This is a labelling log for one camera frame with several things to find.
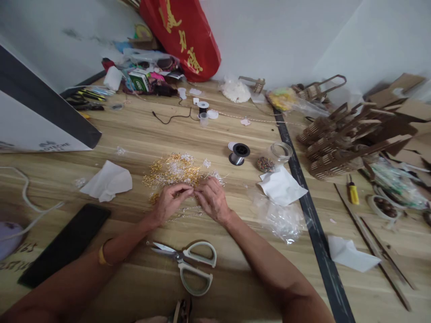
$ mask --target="white cord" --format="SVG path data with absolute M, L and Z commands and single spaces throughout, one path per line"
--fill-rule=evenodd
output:
M 35 224 L 47 213 L 49 213 L 52 210 L 58 209 L 59 207 L 62 207 L 64 205 L 64 202 L 60 202 L 58 204 L 56 204 L 55 206 L 53 206 L 52 208 L 48 209 L 48 210 L 41 210 L 39 209 L 36 205 L 34 205 L 33 203 L 30 202 L 30 200 L 27 197 L 27 188 L 28 185 L 30 184 L 30 180 L 28 179 L 28 177 L 21 172 L 18 168 L 15 167 L 0 167 L 0 169 L 12 169 L 15 172 L 17 172 L 22 178 L 24 178 L 24 180 L 26 181 L 26 183 L 24 184 L 24 186 L 22 187 L 22 198 L 24 199 L 24 202 L 31 207 L 34 211 L 36 211 L 37 213 L 40 213 L 38 217 L 36 217 L 32 223 L 30 223 L 24 230 L 22 230 L 21 232 L 18 232 L 16 234 L 13 234 L 11 236 L 6 236 L 3 238 L 0 238 L 0 241 L 4 241 L 4 240 L 8 240 L 8 239 L 12 239 L 14 237 L 17 236 L 22 236 L 23 234 L 27 233 L 32 227 L 35 226 Z

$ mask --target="black wire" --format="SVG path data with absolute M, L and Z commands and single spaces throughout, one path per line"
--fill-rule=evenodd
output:
M 178 102 L 178 105 L 181 105 L 181 106 L 185 106 L 185 105 L 182 105 L 181 104 L 181 101 L 182 101 L 183 99 L 182 98 L 180 98 L 180 101 Z M 182 117 L 182 118 L 191 118 L 192 120 L 194 120 L 194 121 L 199 121 L 199 120 L 197 120 L 197 119 L 193 119 L 192 118 L 192 106 L 190 106 L 190 111 L 189 111 L 189 115 L 188 116 L 182 116 L 182 115 L 175 115 L 175 116 L 172 116 L 172 117 L 170 117 L 169 118 L 169 121 L 168 122 L 163 122 L 157 115 L 156 115 L 156 113 L 154 112 L 154 111 L 151 111 L 152 113 L 153 113 L 153 115 L 161 122 L 161 123 L 163 123 L 163 124 L 168 124 L 169 122 L 171 122 L 171 120 L 172 120 L 172 118 L 175 118 L 175 117 Z

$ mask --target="spool of thread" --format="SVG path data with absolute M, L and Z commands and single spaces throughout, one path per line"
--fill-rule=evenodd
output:
M 208 109 L 208 107 L 209 107 L 210 105 L 209 105 L 209 103 L 208 102 L 205 102 L 205 101 L 199 101 L 198 102 L 198 107 L 199 107 L 199 114 L 201 114 L 201 113 L 206 113 L 207 112 L 207 109 Z
M 233 153 L 229 155 L 229 161 L 235 166 L 241 166 L 248 155 L 250 155 L 250 148 L 245 144 L 237 143 L 233 146 Z

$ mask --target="white bowl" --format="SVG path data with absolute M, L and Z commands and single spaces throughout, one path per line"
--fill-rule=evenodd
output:
M 381 195 L 372 195 L 372 196 L 369 196 L 368 198 L 367 198 L 367 202 L 368 202 L 368 205 L 370 206 L 370 208 L 374 211 L 374 213 L 376 213 L 379 217 L 381 217 L 381 218 L 383 218 L 383 219 L 385 219 L 385 220 L 387 220 L 387 221 L 389 221 L 390 222 L 390 224 L 388 225 L 388 229 L 390 229 L 391 227 L 392 227 L 392 225 L 395 223 L 395 221 L 403 214 L 403 212 L 401 212 L 399 209 L 397 209 L 396 207 L 395 207 L 395 210 L 396 210 L 396 217 L 394 217 L 394 218 L 391 218 L 391 217 L 389 217 L 389 216 L 387 216 L 386 214 L 384 214 L 379 208 L 378 208 L 378 206 L 377 206 L 377 204 L 376 204 L 376 202 L 374 201 L 374 199 L 376 198 L 376 197 L 379 197 L 379 198 L 381 198 L 381 199 L 384 199 L 384 200 L 387 200 L 387 201 L 389 201 L 391 204 L 392 204 L 392 201 L 389 199 L 389 198 L 386 198 L 386 197 L 384 197 L 384 196 L 381 196 Z

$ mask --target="red bag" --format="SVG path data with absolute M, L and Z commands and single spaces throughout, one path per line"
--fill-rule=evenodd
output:
M 205 82 L 221 58 L 199 0 L 142 0 L 141 16 L 191 82 Z

